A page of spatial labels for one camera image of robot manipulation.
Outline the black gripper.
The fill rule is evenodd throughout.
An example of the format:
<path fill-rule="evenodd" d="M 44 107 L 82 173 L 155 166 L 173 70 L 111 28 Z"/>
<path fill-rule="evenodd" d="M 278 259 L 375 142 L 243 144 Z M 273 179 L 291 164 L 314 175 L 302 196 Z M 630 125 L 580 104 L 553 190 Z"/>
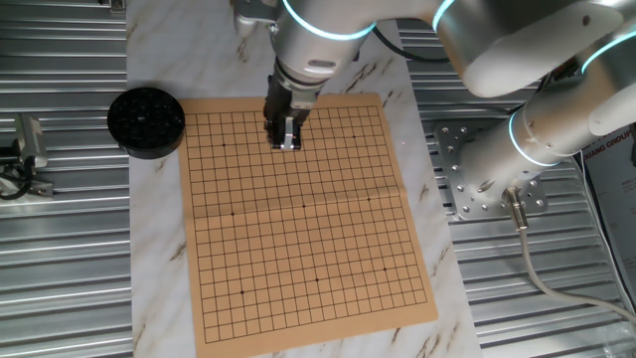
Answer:
<path fill-rule="evenodd" d="M 267 141 L 272 148 L 283 150 L 300 150 L 301 127 L 299 120 L 305 120 L 317 100 L 317 90 L 302 90 L 310 100 L 308 108 L 299 109 L 296 114 L 283 118 L 291 109 L 293 91 L 287 89 L 275 75 L 267 77 L 268 89 L 264 105 L 264 117 L 266 118 L 264 129 L 267 133 Z"/>

